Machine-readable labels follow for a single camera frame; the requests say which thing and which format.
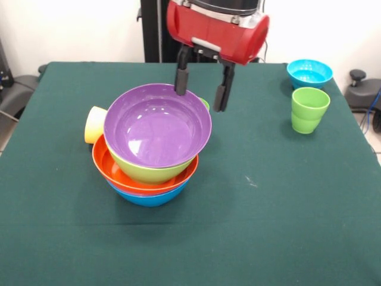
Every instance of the black cable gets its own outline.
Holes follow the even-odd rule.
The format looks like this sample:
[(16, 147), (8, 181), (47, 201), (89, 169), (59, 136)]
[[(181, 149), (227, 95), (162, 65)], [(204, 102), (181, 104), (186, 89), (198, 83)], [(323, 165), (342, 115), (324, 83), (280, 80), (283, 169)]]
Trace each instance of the black cable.
[(32, 88), (32, 87), (30, 87), (29, 85), (26, 85), (26, 84), (24, 84), (24, 83), (22, 83), (22, 82), (18, 82), (17, 80), (15, 80), (14, 82), (15, 82), (15, 83), (18, 83), (19, 85), (25, 86), (26, 88), (29, 88), (29, 89), (35, 91), (35, 89)]
[(364, 127), (365, 127), (365, 118), (367, 118), (367, 113), (364, 114), (363, 118), (360, 121), (360, 128), (362, 133), (364, 133)]

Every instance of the wire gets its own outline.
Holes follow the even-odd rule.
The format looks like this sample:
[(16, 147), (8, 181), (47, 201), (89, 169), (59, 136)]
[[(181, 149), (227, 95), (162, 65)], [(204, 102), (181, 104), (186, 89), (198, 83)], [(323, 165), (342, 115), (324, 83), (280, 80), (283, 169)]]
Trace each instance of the wire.
[(365, 112), (363, 118), (360, 121), (360, 128), (361, 128), (362, 133), (364, 133), (366, 118), (367, 118), (367, 113)]
[(377, 96), (376, 96), (376, 98), (374, 99), (373, 103), (371, 104), (371, 106), (370, 106), (370, 107), (368, 108), (368, 110), (367, 110), (366, 115), (367, 115), (367, 117), (368, 117), (368, 121), (367, 121), (368, 125), (367, 125), (367, 130), (365, 131), (364, 135), (365, 135), (365, 134), (368, 132), (368, 130), (369, 130), (369, 125), (370, 125), (370, 122), (369, 122), (370, 112), (372, 111), (372, 109), (373, 109), (373, 107), (376, 105), (376, 103), (378, 102), (380, 96), (381, 96), (381, 88), (379, 89), (379, 91), (378, 91), (378, 93), (377, 93)]
[(12, 115), (10, 115), (10, 114), (8, 114), (8, 113), (2, 111), (2, 110), (0, 110), (0, 114), (2, 114), (2, 115), (4, 115), (4, 116), (8, 117), (9, 119), (11, 119), (11, 120), (13, 120), (13, 121), (15, 121), (15, 122), (18, 122), (18, 121), (19, 121), (16, 117), (13, 117)]

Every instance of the bowl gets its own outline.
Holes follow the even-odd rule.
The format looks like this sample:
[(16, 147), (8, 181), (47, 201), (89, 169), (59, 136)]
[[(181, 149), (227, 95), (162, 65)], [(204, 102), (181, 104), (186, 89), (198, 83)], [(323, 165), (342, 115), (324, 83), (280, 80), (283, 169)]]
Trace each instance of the bowl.
[(194, 158), (192, 158), (181, 165), (169, 168), (147, 168), (126, 162), (119, 156), (115, 155), (111, 150), (109, 151), (116, 164), (127, 176), (136, 182), (151, 185), (162, 184), (171, 178), (176, 177), (194, 160)]
[(137, 204), (139, 206), (143, 207), (158, 207), (165, 203), (168, 203), (169, 201), (173, 200), (178, 194), (181, 193), (181, 191), (185, 188), (188, 181), (181, 184), (177, 188), (173, 189), (170, 192), (165, 192), (160, 195), (133, 195), (129, 194), (127, 192), (123, 192), (120, 189), (118, 189), (116, 186), (114, 186), (111, 182), (108, 182), (114, 190), (116, 190), (117, 194), (123, 197), (125, 200)]
[(103, 136), (99, 137), (95, 142), (92, 149), (92, 156), (96, 168), (107, 181), (111, 182), (119, 190), (133, 195), (158, 195), (172, 191), (189, 180), (195, 173), (198, 165), (198, 156), (196, 156), (191, 164), (176, 177), (171, 178), (163, 184), (147, 185), (135, 182), (122, 172), (111, 157)]
[(322, 88), (333, 77), (332, 69), (316, 60), (296, 60), (287, 65), (287, 72), (295, 89)]
[(209, 110), (210, 110), (210, 106), (209, 106), (208, 101), (204, 100), (204, 99), (201, 98), (201, 97), (200, 97), (200, 99), (201, 99), (202, 103), (204, 103), (204, 105), (207, 107), (207, 109), (208, 109), (208, 111), (209, 111)]
[(104, 123), (110, 153), (129, 168), (190, 163), (207, 144), (211, 130), (208, 109), (195, 94), (186, 91), (179, 96), (173, 85), (163, 83), (122, 94), (111, 104)]

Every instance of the bowl rim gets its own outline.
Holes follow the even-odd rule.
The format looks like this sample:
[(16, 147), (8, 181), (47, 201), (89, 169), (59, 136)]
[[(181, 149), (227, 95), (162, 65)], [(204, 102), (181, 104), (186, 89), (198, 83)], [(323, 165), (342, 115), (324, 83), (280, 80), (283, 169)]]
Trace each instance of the bowl rim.
[(166, 168), (172, 168), (172, 167), (177, 167), (177, 166), (186, 164), (188, 161), (193, 160), (193, 159), (196, 157), (196, 155), (197, 155), (198, 153), (200, 153), (200, 152), (202, 151), (202, 149), (205, 148), (205, 146), (208, 144), (208, 141), (209, 141), (209, 139), (210, 139), (210, 136), (211, 136), (211, 133), (212, 133), (212, 129), (213, 129), (213, 121), (212, 121), (212, 119), (211, 119), (211, 115), (210, 115), (210, 112), (209, 112), (208, 108), (205, 106), (205, 104), (199, 99), (199, 97), (198, 97), (196, 94), (194, 94), (192, 91), (190, 91), (190, 90), (188, 90), (188, 89), (186, 90), (186, 92), (190, 93), (191, 96), (193, 96), (193, 97), (199, 99), (199, 101), (202, 103), (202, 106), (205, 108), (206, 114), (208, 114), (208, 119), (209, 119), (208, 121), (209, 121), (209, 124), (210, 124), (209, 134), (208, 134), (208, 136), (207, 136), (205, 142), (204, 142), (203, 144), (200, 145), (200, 147), (197, 149), (196, 152), (194, 152), (196, 155), (187, 156), (186, 158), (182, 159), (182, 162), (177, 162), (177, 163), (175, 163), (175, 164), (170, 164), (170, 165), (151, 166), (151, 165), (148, 165), (148, 164), (136, 164), (135, 162), (133, 163), (133, 162), (131, 162), (131, 161), (128, 161), (128, 160), (125, 159), (124, 157), (120, 156), (120, 155), (118, 154), (118, 152), (116, 152), (113, 148), (111, 148), (110, 143), (109, 143), (108, 140), (107, 140), (107, 137), (106, 137), (106, 135), (105, 135), (105, 134), (106, 134), (106, 132), (105, 132), (105, 127), (106, 127), (106, 121), (107, 121), (108, 114), (109, 114), (110, 110), (112, 109), (112, 107), (113, 107), (114, 105), (116, 105), (117, 101), (120, 100), (120, 98), (121, 98), (124, 94), (126, 94), (126, 93), (128, 93), (128, 92), (132, 92), (132, 91), (134, 91), (135, 89), (138, 89), (138, 88), (143, 88), (143, 87), (146, 87), (146, 86), (152, 86), (152, 85), (171, 86), (171, 87), (174, 87), (174, 85), (172, 85), (172, 84), (170, 84), (170, 83), (147, 83), (147, 84), (145, 84), (145, 85), (139, 85), (139, 86), (136, 86), (136, 87), (134, 87), (134, 88), (132, 88), (132, 89), (129, 89), (129, 90), (126, 91), (126, 92), (123, 92), (123, 93), (122, 93), (121, 95), (119, 95), (119, 96), (113, 101), (113, 103), (110, 105), (110, 107), (109, 107), (108, 110), (107, 110), (107, 114), (106, 114), (106, 117), (105, 117), (104, 129), (103, 129), (103, 135), (104, 135), (104, 138), (105, 138), (107, 147), (108, 147), (108, 149), (109, 149), (110, 151), (113, 152), (113, 154), (118, 155), (118, 158), (119, 158), (121, 161), (124, 161), (124, 162), (126, 162), (126, 163), (128, 163), (128, 164), (131, 164), (131, 165), (134, 165), (134, 166), (137, 166), (137, 167), (145, 167), (145, 168), (149, 168), (149, 169), (166, 169)]
[[(329, 71), (330, 71), (330, 76), (329, 76), (329, 78), (328, 78), (328, 79), (325, 79), (325, 80), (322, 80), (322, 81), (319, 81), (319, 82), (310, 82), (310, 81), (308, 81), (308, 80), (301, 80), (301, 79), (298, 79), (297, 77), (295, 77), (295, 76), (291, 73), (291, 71), (290, 71), (290, 65), (291, 65), (291, 64), (295, 64), (295, 63), (297, 63), (297, 62), (299, 62), (299, 61), (312, 61), (312, 62), (319, 63), (319, 64), (322, 64), (322, 65), (326, 66), (326, 67), (329, 69)], [(289, 76), (292, 77), (293, 79), (300, 80), (301, 82), (314, 83), (314, 84), (325, 83), (325, 82), (330, 81), (330, 80), (333, 78), (333, 70), (331, 69), (330, 66), (328, 66), (326, 63), (323, 63), (322, 61), (312, 60), (312, 59), (310, 59), (310, 58), (300, 58), (300, 59), (298, 59), (298, 60), (295, 60), (295, 61), (292, 61), (292, 62), (288, 63), (288, 64), (287, 64), (287, 72), (288, 72)]]
[(161, 194), (157, 194), (157, 195), (135, 195), (135, 194), (131, 194), (129, 192), (126, 192), (126, 191), (123, 191), (122, 189), (118, 188), (117, 186), (115, 186), (112, 182), (108, 181), (109, 184), (111, 184), (111, 186), (117, 191), (117, 192), (121, 192), (122, 194), (124, 195), (128, 195), (128, 196), (131, 196), (131, 197), (134, 197), (134, 198), (160, 198), (160, 197), (163, 197), (165, 195), (169, 195), (171, 194), (172, 192), (176, 192), (178, 191), (180, 188), (184, 188), (189, 182), (189, 179), (186, 180), (184, 183), (182, 183), (181, 185), (173, 188), (172, 190), (168, 191), (168, 192), (163, 192)]
[(93, 145), (93, 148), (92, 148), (92, 159), (93, 159), (93, 163), (95, 165), (95, 167), (98, 169), (98, 171), (101, 173), (101, 175), (108, 181), (112, 182), (113, 185), (118, 188), (118, 189), (121, 189), (120, 186), (123, 187), (123, 191), (126, 191), (128, 193), (130, 193), (130, 191), (136, 191), (138, 192), (139, 194), (141, 195), (158, 195), (158, 194), (161, 194), (161, 193), (165, 193), (165, 192), (169, 192), (175, 188), (177, 188), (178, 186), (181, 186), (183, 183), (185, 183), (187, 180), (189, 180), (193, 174), (196, 172), (197, 170), (197, 167), (198, 167), (198, 163), (199, 163), (199, 156), (198, 154), (195, 156), (195, 158), (193, 159), (196, 160), (195, 161), (195, 166), (194, 168), (191, 170), (190, 174), (188, 174), (188, 176), (186, 176), (182, 181), (172, 185), (172, 186), (166, 186), (166, 187), (162, 187), (162, 188), (150, 188), (150, 189), (146, 189), (146, 188), (138, 188), (138, 187), (135, 187), (135, 186), (128, 186), (128, 185), (125, 185), (113, 178), (111, 178), (110, 176), (108, 176), (102, 169), (101, 166), (98, 165), (97, 163), (97, 160), (95, 159), (95, 150), (97, 148), (97, 146), (99, 145), (99, 141), (101, 140), (104, 140), (105, 141), (105, 138), (103, 135), (101, 135), (94, 143)]

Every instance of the table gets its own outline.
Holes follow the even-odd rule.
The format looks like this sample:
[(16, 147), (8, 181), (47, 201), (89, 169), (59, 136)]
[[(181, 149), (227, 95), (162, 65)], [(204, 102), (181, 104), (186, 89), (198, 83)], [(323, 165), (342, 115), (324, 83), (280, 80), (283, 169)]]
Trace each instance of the table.
[[(173, 64), (51, 63), (0, 159), (0, 285), (380, 285), (381, 172), (334, 81), (311, 135), (283, 64), (237, 67), (186, 189), (120, 198), (83, 139), (93, 105), (172, 83)], [(217, 64), (191, 64), (213, 103)]]

